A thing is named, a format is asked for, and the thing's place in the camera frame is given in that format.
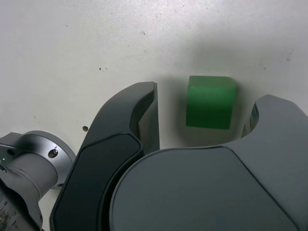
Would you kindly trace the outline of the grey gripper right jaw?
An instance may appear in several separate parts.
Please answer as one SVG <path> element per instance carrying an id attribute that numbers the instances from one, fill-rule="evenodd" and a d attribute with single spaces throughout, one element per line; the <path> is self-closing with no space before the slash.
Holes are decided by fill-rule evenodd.
<path id="1" fill-rule="evenodd" d="M 246 136 L 167 149 L 133 164 L 110 204 L 113 231 L 305 231 L 308 117 L 293 102 L 258 99 Z"/>

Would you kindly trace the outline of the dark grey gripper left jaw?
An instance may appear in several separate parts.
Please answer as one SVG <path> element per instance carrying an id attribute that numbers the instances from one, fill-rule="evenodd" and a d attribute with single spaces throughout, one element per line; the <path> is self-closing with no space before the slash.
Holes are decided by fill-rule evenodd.
<path id="1" fill-rule="evenodd" d="M 155 82 L 133 84 L 98 111 L 50 216 L 53 231 L 107 231 L 125 171 L 160 148 Z"/>

